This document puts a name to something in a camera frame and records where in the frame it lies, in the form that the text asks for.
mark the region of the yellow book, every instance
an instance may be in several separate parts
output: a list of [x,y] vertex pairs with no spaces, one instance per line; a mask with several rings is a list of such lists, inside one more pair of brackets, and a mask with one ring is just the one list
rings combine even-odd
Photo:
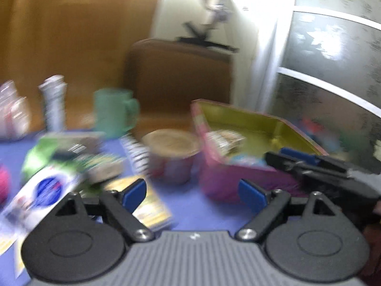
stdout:
[[172,222],[172,215],[153,190],[146,177],[142,175],[124,177],[110,182],[105,185],[104,189],[122,191],[137,179],[144,179],[147,183],[147,195],[133,215],[152,231],[158,231],[168,227]]

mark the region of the black circular disc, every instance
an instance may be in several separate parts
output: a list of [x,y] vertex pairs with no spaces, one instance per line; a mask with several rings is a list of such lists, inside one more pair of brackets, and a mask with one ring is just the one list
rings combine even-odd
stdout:
[[289,222],[274,229],[266,252],[282,271],[304,281],[334,283],[357,274],[369,256],[369,246],[355,227],[341,223]]
[[124,252],[117,230],[86,219],[40,224],[21,250],[28,273],[52,283],[91,280],[115,266]]

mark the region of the blue circle logo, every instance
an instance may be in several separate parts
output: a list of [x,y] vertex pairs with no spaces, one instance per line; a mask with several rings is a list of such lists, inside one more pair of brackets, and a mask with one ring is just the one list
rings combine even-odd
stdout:
[[62,194],[62,184],[58,177],[48,177],[37,185],[34,206],[47,207],[56,203]]

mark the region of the round container with beige lid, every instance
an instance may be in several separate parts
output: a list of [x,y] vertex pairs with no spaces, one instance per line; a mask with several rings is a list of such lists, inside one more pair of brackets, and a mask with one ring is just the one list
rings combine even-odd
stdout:
[[194,156],[200,151],[190,132],[160,129],[142,138],[150,150],[149,174],[165,183],[183,184],[191,178]]

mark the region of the ribbed surface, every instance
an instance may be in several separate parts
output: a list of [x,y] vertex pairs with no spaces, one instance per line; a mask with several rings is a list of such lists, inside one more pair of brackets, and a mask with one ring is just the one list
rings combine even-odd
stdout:
[[[47,284],[34,281],[32,285]],[[279,272],[258,245],[237,242],[222,231],[165,231],[158,240],[135,244],[115,270],[82,285],[317,286]],[[365,285],[354,278],[335,286]]]

